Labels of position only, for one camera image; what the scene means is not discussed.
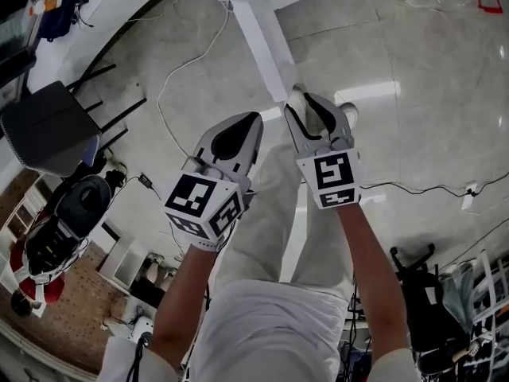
white shirt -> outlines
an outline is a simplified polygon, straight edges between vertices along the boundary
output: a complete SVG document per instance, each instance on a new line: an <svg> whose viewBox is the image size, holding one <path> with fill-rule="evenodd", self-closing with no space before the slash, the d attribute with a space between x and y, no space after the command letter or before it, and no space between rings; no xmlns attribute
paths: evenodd
<svg viewBox="0 0 509 382"><path fill-rule="evenodd" d="M332 382L348 303L281 283L239 280L213 298L191 358L191 381ZM125 382L135 343L112 337L98 382ZM378 359L368 382L418 382L410 350ZM139 382L177 382L172 367L145 349Z"/></svg>

white pants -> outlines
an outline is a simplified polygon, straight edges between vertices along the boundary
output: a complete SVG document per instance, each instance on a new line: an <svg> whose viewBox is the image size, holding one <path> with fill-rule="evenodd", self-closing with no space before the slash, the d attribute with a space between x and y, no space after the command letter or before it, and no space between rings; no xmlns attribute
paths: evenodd
<svg viewBox="0 0 509 382"><path fill-rule="evenodd" d="M278 282L292 230L301 172L293 143L266 156L253 180L257 192L224 252L217 289L240 279ZM352 257L335 209L318 209L308 193L308 236L290 282L292 286L352 296Z"/></svg>

white cable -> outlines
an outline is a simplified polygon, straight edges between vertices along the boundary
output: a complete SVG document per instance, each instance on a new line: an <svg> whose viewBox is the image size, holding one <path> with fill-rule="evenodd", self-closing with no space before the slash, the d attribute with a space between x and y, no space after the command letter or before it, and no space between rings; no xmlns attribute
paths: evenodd
<svg viewBox="0 0 509 382"><path fill-rule="evenodd" d="M180 71L181 69L183 69L183 68L187 67L188 65L190 65L190 64L192 64L192 63L194 63L194 62L204 58L208 54L208 52L211 50L212 46L216 43L217 39L219 38L219 36L223 32L224 28L226 27L226 24L228 23L228 18L230 17L230 10L228 10L228 8L223 3L221 3L221 5L223 6L223 8L226 11L226 16L224 17L224 23L223 23L223 26L220 28L219 32L212 39L212 42L208 45L207 49L205 50L205 52L203 54L201 54L199 57L193 58L192 60L184 62L181 66L175 68L174 70L172 70L168 74L168 76L166 77L165 83L164 83L164 85L163 85L163 87L161 89L161 92L159 93L159 96L157 97L157 109L159 110L159 115L161 115L161 118L162 118L163 122L165 123L166 130L168 131L168 133L169 133L170 137L172 138L173 142L175 143L175 145L178 147L178 149L182 152L182 154L185 157L188 157L188 154L181 147L181 145L178 144L178 141L175 139L175 136L173 135L172 130L169 128L169 125L166 122L165 116L162 114L160 100L161 100L161 97L162 97L163 93L165 92L166 85L168 84L169 78L171 78L176 72Z"/></svg>
<svg viewBox="0 0 509 382"><path fill-rule="evenodd" d="M81 28L81 23L78 21L79 27L81 31L84 31L85 33L89 34L103 34L103 33L109 33L110 31L113 31L114 29L118 29L122 27L124 24L127 24L128 22L134 22L134 21L151 21L151 20L157 20L158 18L161 18L166 13L168 13L177 3L179 0L175 0L170 7L168 7L165 11L163 11L161 14L155 16L155 17L140 17L140 18L133 18L131 20L127 20L123 22L122 24L116 25L115 27L111 27L110 29L102 29L100 31L91 31L88 27L87 28Z"/></svg>

tiled floor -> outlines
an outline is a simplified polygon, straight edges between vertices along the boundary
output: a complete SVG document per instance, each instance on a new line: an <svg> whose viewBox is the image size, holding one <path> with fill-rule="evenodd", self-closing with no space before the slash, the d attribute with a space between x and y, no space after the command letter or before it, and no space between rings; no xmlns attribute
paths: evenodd
<svg viewBox="0 0 509 382"><path fill-rule="evenodd" d="M149 15L167 10L172 1ZM280 10L278 18L307 89L353 100L359 108L353 134L365 183L460 189L509 170L505 15L475 7L413 9L399 0L304 0ZM131 176L146 173L162 196L183 158L155 99L169 71L202 53L223 19L217 0L180 0L163 17L133 27L107 56L119 68L83 92L84 103L97 95L106 102L92 114L99 124L147 97L126 120L129 133L113 150ZM274 106L234 16L210 54L169 81L161 106L187 151L229 115ZM281 119L266 123L262 155L284 128ZM148 249L177 254L169 237L159 233L170 229L157 198L136 181L129 187L110 219ZM509 201L502 201L508 195L509 178L487 187L466 212L460 199L443 191L416 197L383 186L365 192L371 202L364 208L384 248L398 246L403 255L417 256L434 242L434 261L444 264L509 217ZM479 247L504 250L507 238L503 226ZM294 237L289 253L298 253L301 243L302 236Z"/></svg>

person's arm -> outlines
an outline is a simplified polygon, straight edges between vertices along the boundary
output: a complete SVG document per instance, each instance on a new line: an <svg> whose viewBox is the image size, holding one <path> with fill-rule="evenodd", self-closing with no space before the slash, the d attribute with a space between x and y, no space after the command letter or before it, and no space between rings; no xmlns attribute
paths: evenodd
<svg viewBox="0 0 509 382"><path fill-rule="evenodd" d="M352 254L375 362L386 353L408 348L405 300L398 278L360 206L345 205L336 211Z"/></svg>
<svg viewBox="0 0 509 382"><path fill-rule="evenodd" d="M196 334L215 261L215 252L191 246L157 309L149 349L176 371Z"/></svg>

